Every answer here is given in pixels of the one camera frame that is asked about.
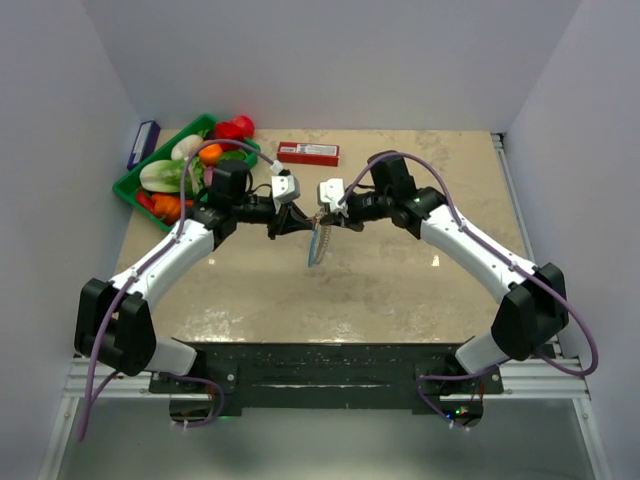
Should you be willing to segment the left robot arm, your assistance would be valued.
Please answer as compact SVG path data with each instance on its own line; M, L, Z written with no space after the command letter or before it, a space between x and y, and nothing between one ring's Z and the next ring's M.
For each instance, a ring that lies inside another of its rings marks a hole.
M279 164L271 170L271 192L259 196L248 189L250 169L244 162L228 161L214 168L210 185L160 243L112 279L89 280L80 293L76 352L128 376L169 373L183 391L200 390L207 368L196 361L196 349L157 337L151 313L174 283L238 225L264 225L271 239L311 229L311 221L295 203L298 179Z

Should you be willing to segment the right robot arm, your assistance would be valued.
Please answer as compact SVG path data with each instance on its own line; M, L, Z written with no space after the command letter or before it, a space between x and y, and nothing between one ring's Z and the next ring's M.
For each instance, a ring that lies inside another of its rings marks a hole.
M367 222L390 219L454 260L498 305L489 331L460 346L456 362L446 367L452 390L469 392L481 371L529 358L567 326L565 281L557 266L539 267L500 245L461 214L444 188L417 187L398 152L370 158L367 170L374 182L367 193L354 193L341 178L319 184L323 224L360 231Z

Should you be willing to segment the purple onion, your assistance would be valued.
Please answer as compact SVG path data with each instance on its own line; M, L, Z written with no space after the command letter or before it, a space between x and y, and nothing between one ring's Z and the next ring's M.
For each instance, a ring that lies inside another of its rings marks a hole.
M215 168L211 166L207 167L203 172L203 183L206 187L209 187L213 182L214 170Z

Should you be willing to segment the green bell pepper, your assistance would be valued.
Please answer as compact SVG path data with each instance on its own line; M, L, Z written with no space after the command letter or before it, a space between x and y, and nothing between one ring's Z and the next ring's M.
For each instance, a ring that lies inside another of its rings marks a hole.
M247 154L243 150L229 150L224 152L220 157L219 161L228 161L228 160L240 160L244 161L247 157Z

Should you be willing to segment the small orange pepper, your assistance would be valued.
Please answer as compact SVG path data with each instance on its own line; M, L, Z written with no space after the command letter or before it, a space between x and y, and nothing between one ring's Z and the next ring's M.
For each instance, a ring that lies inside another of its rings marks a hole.
M173 225L179 220L182 212L178 196L156 193L151 196L152 214L166 225Z

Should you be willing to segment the red rectangular box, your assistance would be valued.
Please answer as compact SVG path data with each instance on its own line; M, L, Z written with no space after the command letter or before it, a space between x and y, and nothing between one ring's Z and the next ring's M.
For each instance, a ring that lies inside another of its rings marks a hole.
M277 159L282 163L337 167L340 147L331 144L280 142Z

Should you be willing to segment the white radish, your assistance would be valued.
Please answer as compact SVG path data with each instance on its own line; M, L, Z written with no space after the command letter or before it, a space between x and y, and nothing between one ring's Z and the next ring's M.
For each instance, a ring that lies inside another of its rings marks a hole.
M203 143L203 138L198 134L191 134L179 140L171 150L173 161L187 160Z

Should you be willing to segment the green leafy cabbage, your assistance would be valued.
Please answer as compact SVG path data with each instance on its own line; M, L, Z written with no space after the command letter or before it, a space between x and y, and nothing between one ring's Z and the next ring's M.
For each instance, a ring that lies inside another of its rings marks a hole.
M185 160L158 160L144 166L139 174L141 187L154 193L178 194L185 164ZM186 196L191 197L204 187L203 172L204 167L195 157L183 181Z

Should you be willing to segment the red bell pepper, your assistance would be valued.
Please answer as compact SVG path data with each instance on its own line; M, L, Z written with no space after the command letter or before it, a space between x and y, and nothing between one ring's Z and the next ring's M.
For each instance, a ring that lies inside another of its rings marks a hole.
M213 138L215 140L236 140L243 142L245 140L243 130L232 122L218 122L213 128Z

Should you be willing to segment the red tomato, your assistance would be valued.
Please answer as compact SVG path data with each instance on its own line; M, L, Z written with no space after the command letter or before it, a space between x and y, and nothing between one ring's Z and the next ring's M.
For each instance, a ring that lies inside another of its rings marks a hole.
M253 138L255 134L255 124L253 120L246 115L237 115L232 118L231 122L236 125L245 138Z

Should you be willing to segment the red chili pepper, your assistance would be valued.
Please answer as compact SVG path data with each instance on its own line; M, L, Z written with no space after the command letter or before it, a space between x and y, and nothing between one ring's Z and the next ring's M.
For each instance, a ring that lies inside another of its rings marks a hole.
M136 202L147 212L153 212L154 202L146 191L138 190L136 192Z

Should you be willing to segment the green plastic tray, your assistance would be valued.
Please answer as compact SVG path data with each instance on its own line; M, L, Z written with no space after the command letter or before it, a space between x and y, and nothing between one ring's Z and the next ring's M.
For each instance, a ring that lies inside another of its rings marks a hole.
M164 232L179 219L181 177L185 176L188 203L204 187L204 173L209 162L195 157L189 170L184 166L189 155L214 131L218 120L203 114L177 133L159 135L154 149L146 149L144 158L113 185L113 192L133 206Z

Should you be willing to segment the purple box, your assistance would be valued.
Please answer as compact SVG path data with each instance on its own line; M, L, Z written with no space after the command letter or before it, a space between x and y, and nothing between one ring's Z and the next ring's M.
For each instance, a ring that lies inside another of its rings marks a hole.
M154 152L160 131L160 126L155 120L147 120L139 125L126 163L128 171L133 170Z

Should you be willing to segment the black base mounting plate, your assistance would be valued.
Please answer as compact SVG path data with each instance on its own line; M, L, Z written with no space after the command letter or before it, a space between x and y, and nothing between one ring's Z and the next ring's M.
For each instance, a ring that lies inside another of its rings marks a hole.
M149 390L169 394L175 422L239 416L250 408L442 411L466 426L502 394L498 368L467 377L451 344L194 343L184 374L155 367Z

